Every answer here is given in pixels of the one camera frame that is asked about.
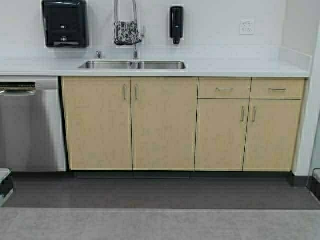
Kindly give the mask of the robot base left corner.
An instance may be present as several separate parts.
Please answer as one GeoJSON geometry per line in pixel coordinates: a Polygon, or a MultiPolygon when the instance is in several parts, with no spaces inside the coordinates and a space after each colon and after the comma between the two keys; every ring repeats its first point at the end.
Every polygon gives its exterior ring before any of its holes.
{"type": "Polygon", "coordinates": [[[10,168],[0,169],[0,207],[8,201],[14,192],[14,181],[10,168]]]}

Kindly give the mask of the robot base right corner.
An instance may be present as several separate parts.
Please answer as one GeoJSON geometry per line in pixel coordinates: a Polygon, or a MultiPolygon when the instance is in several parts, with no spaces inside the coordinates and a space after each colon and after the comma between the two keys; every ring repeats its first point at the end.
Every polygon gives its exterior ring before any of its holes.
{"type": "Polygon", "coordinates": [[[320,200],[320,169],[315,168],[309,181],[309,189],[313,195],[320,200]]]}

